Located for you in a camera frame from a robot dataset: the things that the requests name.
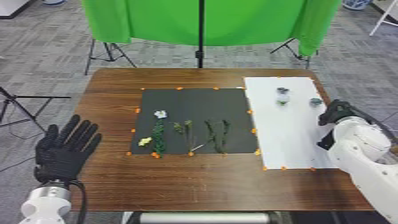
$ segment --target black glove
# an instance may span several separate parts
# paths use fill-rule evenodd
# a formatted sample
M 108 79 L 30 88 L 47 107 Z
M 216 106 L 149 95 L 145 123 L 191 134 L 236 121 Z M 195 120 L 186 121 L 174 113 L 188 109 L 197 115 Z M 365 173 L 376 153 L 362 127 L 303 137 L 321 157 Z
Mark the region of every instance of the black glove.
M 94 136 L 97 125 L 87 120 L 79 126 L 78 123 L 79 116 L 74 115 L 60 133 L 58 126 L 49 125 L 46 136 L 37 143 L 33 176 L 42 183 L 55 179 L 65 182 L 76 180 L 85 160 L 101 142 L 101 134 Z

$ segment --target light stand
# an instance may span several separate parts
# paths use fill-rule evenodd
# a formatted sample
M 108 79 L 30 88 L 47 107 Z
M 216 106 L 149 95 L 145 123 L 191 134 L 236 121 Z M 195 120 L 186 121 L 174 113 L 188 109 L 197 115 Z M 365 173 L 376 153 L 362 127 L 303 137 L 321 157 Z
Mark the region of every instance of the light stand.
M 8 94 L 8 92 L 5 91 L 5 89 L 1 87 L 0 87 L 0 94 L 5 97 L 3 108 L 1 108 L 1 113 L 0 113 L 0 128 L 10 126 L 14 124 L 19 124 L 19 123 L 24 123 L 24 122 L 31 121 L 35 126 L 39 127 L 40 131 L 46 132 L 44 128 L 40 127 L 40 125 L 37 123 L 37 116 L 39 116 L 39 114 L 40 114 L 40 112 L 42 112 L 42 110 L 44 110 L 51 100 L 53 99 L 71 99 L 71 97 L 65 97 L 65 96 L 15 96 L 15 95 Z M 26 108 L 21 106 L 21 104 L 19 104 L 15 99 L 46 99 L 46 102 L 44 102 L 44 104 L 42 104 L 35 114 L 31 114 L 28 112 Z M 21 113 L 23 113 L 26 118 L 21 119 L 19 121 L 14 121 L 14 122 L 7 123 L 7 124 L 1 124 L 8 104 L 14 105 L 14 107 L 21 111 Z

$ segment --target white paper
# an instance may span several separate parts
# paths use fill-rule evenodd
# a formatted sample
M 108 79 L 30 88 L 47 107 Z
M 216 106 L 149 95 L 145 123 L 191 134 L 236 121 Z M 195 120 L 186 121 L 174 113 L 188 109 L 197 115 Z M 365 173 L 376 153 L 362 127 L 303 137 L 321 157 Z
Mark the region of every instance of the white paper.
M 325 104 L 309 105 L 310 98 L 321 99 L 312 80 L 307 77 L 246 77 L 245 87 L 266 168 L 335 168 L 326 151 L 316 146 L 330 126 L 318 126 Z M 278 87 L 289 89 L 284 106 L 277 104 Z

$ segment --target glove finger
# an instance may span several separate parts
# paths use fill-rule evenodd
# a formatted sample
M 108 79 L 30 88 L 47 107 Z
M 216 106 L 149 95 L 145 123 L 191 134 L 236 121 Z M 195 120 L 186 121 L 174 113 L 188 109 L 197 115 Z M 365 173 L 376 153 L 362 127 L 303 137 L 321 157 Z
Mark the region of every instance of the glove finger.
M 79 116 L 74 114 L 72 117 L 71 117 L 71 120 L 69 120 L 69 122 L 65 124 L 65 127 L 63 127 L 63 129 L 60 131 L 58 138 L 55 140 L 55 147 L 56 148 L 60 148 L 62 145 L 63 145 L 63 142 L 67 140 L 67 137 L 71 135 L 71 132 L 72 132 L 72 129 L 74 129 L 76 125 L 78 125 L 78 122 L 79 122 Z
M 56 137 L 58 137 L 58 126 L 53 124 L 47 127 L 46 136 L 40 139 L 37 146 L 35 146 L 35 163 L 37 164 L 42 164 L 44 152 L 51 148 L 53 141 L 55 141 Z
M 101 139 L 103 139 L 103 135 L 97 133 L 94 138 L 90 139 L 90 143 L 83 149 L 83 152 L 87 153 L 87 157 L 90 156 L 92 152 L 95 151 L 95 147 L 99 145 Z
M 81 136 L 81 138 L 78 140 L 78 143 L 76 143 L 76 152 L 81 152 L 83 147 L 87 145 L 87 142 L 88 142 L 88 140 L 92 138 L 92 135 L 95 133 L 95 130 L 97 130 L 97 124 L 92 124 L 90 127 L 88 127 L 88 130 L 83 133 L 83 136 Z
M 78 143 L 78 139 L 83 136 L 83 133 L 87 131 L 87 128 L 90 126 L 90 122 L 85 120 L 72 132 L 72 135 L 69 137 L 67 143 L 65 143 L 65 150 L 67 151 L 74 151 L 76 150 L 76 143 Z

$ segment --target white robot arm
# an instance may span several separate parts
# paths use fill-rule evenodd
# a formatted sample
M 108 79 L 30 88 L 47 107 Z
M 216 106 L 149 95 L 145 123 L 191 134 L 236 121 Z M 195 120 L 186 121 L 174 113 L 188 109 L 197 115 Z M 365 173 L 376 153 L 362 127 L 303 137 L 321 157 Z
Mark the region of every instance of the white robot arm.
M 346 108 L 330 110 L 319 117 L 319 123 L 335 123 L 335 127 L 318 145 L 328 150 L 332 163 L 349 174 L 374 210 L 387 221 L 398 224 L 398 164 L 385 165 L 376 162 L 389 152 L 390 140 L 380 127 L 348 113 Z
M 33 189 L 21 205 L 24 216 L 19 224 L 63 224 L 62 216 L 71 211 L 71 192 L 60 182 Z

